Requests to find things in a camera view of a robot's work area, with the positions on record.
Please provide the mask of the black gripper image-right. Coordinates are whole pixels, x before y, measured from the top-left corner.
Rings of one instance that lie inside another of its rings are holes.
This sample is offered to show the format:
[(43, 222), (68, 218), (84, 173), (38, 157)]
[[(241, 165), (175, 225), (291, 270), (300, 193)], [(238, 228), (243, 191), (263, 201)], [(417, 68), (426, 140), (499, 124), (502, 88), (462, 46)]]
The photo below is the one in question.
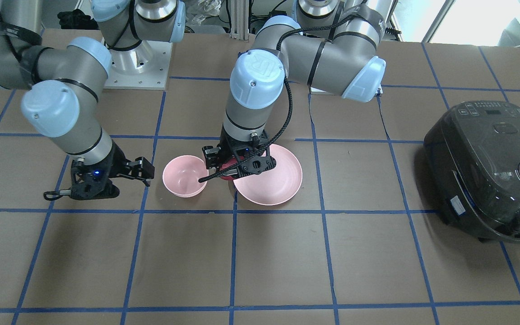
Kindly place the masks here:
[(205, 177), (206, 180), (215, 177), (235, 180), (276, 168), (266, 131), (252, 132), (248, 141), (240, 141), (222, 130), (218, 146), (204, 146), (202, 153), (206, 168), (215, 169), (214, 174)]

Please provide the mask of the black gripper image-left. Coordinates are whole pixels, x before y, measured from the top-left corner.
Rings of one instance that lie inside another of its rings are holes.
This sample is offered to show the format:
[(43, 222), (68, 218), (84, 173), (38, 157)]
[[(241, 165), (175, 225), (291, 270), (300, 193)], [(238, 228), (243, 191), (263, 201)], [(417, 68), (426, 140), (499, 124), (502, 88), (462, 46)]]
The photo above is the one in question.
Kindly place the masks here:
[(85, 165), (83, 158), (75, 158), (71, 162), (71, 187), (66, 190), (46, 191), (43, 197), (47, 201), (55, 201), (62, 197), (70, 197), (76, 201), (116, 198), (120, 190), (112, 182), (112, 178), (123, 177), (139, 180), (150, 187), (155, 168), (146, 157), (128, 160), (121, 148), (115, 143), (108, 155), (97, 164)]

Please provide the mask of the grey robot arm image-right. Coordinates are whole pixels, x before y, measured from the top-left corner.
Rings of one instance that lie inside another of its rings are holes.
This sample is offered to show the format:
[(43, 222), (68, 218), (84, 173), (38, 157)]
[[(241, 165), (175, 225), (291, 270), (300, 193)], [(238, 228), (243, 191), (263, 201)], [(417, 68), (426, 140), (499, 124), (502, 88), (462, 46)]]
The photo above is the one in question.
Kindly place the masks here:
[(293, 16), (269, 18), (239, 56), (217, 146), (204, 146), (207, 169), (239, 179), (273, 169), (270, 146), (293, 113), (289, 82), (368, 102), (386, 62), (377, 56), (392, 0), (296, 0)]

